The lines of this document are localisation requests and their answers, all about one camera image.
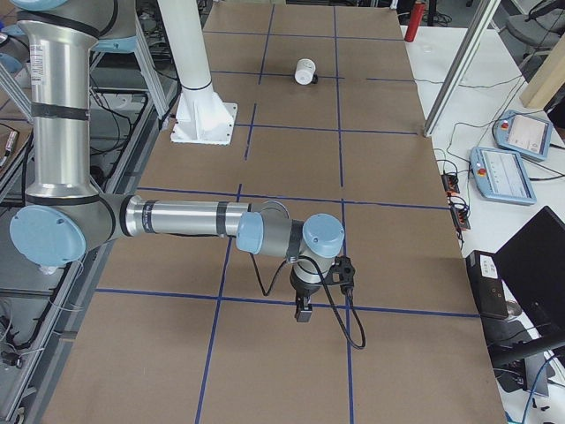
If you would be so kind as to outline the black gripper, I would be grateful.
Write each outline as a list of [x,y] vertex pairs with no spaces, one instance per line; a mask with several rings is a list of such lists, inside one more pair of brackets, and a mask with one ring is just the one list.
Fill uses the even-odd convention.
[[295,320],[298,323],[308,323],[313,314],[310,298],[321,288],[321,282],[309,283],[298,276],[295,271],[290,272],[290,284],[294,288],[295,296]]

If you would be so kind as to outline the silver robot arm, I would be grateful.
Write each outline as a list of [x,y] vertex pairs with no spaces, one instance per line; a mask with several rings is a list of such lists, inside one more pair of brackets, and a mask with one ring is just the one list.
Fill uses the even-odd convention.
[[353,268],[341,255],[342,224],[331,215],[290,218],[280,203],[146,201],[99,191],[90,180],[90,53],[99,42],[133,49],[132,1],[19,1],[30,43],[34,182],[11,220],[13,245],[29,261],[59,268],[108,241],[140,234],[228,237],[250,255],[290,264],[298,322],[318,290],[350,295]]

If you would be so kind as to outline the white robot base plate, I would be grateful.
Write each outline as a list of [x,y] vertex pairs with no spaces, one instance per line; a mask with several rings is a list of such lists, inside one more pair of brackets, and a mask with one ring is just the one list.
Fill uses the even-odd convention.
[[236,116],[236,103],[214,103],[208,110],[196,102],[189,105],[181,98],[170,139],[173,143],[227,146],[232,139]]

